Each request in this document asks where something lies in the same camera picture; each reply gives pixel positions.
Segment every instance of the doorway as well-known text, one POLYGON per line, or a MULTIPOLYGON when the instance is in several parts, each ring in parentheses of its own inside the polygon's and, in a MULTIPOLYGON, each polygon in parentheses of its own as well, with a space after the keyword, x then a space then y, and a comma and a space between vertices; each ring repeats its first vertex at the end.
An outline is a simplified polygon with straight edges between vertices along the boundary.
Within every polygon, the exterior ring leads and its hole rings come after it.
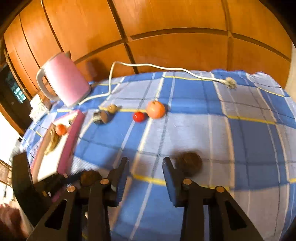
POLYGON ((29 117, 32 107, 21 88, 17 84, 9 66, 6 64, 0 71, 0 103, 23 130, 26 130, 32 122, 29 117))

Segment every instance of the red ball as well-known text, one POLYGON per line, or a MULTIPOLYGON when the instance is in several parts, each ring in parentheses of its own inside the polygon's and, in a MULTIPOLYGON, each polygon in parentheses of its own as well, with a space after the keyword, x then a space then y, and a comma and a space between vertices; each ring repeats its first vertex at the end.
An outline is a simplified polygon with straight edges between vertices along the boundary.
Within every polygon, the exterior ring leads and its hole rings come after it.
POLYGON ((145 114, 143 113, 143 112, 135 112, 134 114, 133 114, 133 120, 135 121, 135 122, 142 122, 142 121, 144 121, 146 119, 146 116, 145 116, 145 114))

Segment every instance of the blue checkered tablecloth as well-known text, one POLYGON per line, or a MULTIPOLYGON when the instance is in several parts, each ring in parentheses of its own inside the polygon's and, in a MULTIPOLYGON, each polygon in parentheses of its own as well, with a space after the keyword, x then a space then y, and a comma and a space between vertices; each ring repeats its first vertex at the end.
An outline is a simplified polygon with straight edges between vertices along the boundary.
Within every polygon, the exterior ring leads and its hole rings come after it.
MULTIPOLYGON (((261 72, 193 72, 232 77, 237 89, 183 72, 145 73, 114 78, 110 96, 73 108, 86 117, 71 173, 98 169, 106 176, 128 157, 131 175, 123 200, 109 210, 113 240, 174 241, 180 238, 183 208, 174 208, 169 200, 162 159, 196 151, 203 165, 192 179, 205 187, 226 187, 262 237, 279 240, 296 216, 296 104, 261 72), (132 112, 154 99, 168 106, 167 115, 135 123, 132 112), (121 111, 107 125, 95 125, 93 112, 111 103, 122 106, 121 111)), ((107 91, 103 81, 91 95, 107 91)), ((30 164, 50 123, 66 111, 58 102, 26 131, 22 144, 30 164)))

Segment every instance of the chair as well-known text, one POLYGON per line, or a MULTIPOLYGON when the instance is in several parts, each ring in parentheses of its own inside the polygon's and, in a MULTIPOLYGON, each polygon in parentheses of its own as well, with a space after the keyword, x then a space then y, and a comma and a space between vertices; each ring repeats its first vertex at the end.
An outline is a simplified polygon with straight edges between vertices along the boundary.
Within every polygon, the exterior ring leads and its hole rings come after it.
POLYGON ((12 187, 12 166, 0 160, 0 182, 12 187))

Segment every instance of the brown round object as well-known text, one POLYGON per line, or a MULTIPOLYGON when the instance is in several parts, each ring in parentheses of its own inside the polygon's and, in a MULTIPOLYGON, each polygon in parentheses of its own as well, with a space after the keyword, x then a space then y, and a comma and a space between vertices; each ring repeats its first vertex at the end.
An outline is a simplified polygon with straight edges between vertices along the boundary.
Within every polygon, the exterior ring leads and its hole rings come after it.
POLYGON ((196 152, 183 152, 176 157, 176 167, 185 176, 192 177, 198 173, 202 167, 202 159, 196 152))
POLYGON ((83 187, 90 187, 92 186, 96 181, 101 180, 102 176, 98 172, 94 170, 85 171, 82 173, 80 177, 80 183, 83 187))

